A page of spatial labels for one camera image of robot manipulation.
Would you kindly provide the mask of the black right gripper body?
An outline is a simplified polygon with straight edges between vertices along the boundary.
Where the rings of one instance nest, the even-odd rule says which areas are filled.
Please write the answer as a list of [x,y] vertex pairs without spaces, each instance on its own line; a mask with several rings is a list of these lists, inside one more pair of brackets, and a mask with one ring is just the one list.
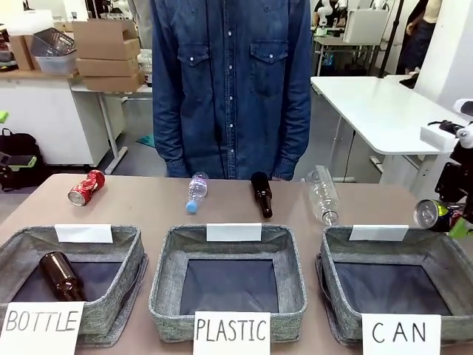
[[458,203],[465,199],[472,207],[472,149],[463,148],[458,142],[449,156],[435,187],[440,199],[447,203]]

